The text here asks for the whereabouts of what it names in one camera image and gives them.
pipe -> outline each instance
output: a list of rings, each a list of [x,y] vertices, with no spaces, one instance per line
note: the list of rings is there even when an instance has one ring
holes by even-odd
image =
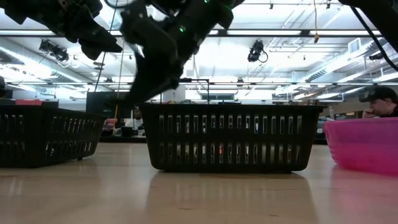
[[[33,53],[32,51],[25,49],[25,48],[21,47],[20,45],[17,45],[5,38],[0,38],[0,47],[5,50],[8,50],[16,55],[19,55],[21,57],[25,57],[34,62],[37,62],[38,65],[39,64],[43,65],[43,66],[51,69],[51,71],[53,73],[59,74],[63,77],[68,78],[69,80],[73,80],[74,82],[77,82],[77,83],[78,82],[92,82],[92,80],[90,80],[89,78],[87,78],[83,75],[80,75],[79,73],[76,73],[67,68],[63,68],[63,67],[59,66],[57,63],[52,62],[51,60],[49,60],[47,58],[43,58],[43,56]],[[101,86],[100,90],[109,91],[110,89],[106,88],[105,86]]]

black cap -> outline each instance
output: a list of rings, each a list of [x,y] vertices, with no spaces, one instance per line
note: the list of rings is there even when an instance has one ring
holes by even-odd
[[[374,100],[385,100],[388,98],[390,98],[392,102],[398,103],[397,93],[392,88],[386,86],[377,86],[369,91],[367,97],[359,99],[359,101],[364,103]]]

person in background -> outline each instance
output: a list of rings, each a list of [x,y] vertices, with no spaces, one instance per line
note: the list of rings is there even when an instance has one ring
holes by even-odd
[[[126,127],[132,127],[133,130],[138,131],[138,136],[145,136],[144,121],[142,120],[142,114],[138,107],[134,109],[134,119],[126,122]]]
[[[362,118],[398,117],[397,93],[386,86],[377,86],[360,102],[369,102],[369,109],[363,111]]]

black plastic basket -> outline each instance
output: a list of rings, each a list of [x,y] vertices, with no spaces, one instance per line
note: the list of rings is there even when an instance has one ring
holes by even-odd
[[[172,172],[290,172],[307,167],[322,106],[150,105],[150,161]]]
[[[44,106],[0,106],[0,167],[41,167],[91,156],[105,119]]]

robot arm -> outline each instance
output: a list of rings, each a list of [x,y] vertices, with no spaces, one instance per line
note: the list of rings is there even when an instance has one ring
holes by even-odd
[[[398,38],[390,24],[398,15],[389,2],[395,0],[339,0],[360,8],[398,51]],[[183,66],[199,51],[216,24],[228,29],[232,9],[244,0],[135,0],[122,9],[120,28],[127,43],[140,45],[136,51],[137,72],[125,105],[144,102],[165,90],[178,87]],[[153,5],[167,17],[155,21],[146,6]],[[100,0],[0,0],[0,7],[19,24],[27,17],[79,42],[84,54],[95,60],[101,52],[121,52],[116,39],[93,18],[102,9]]]

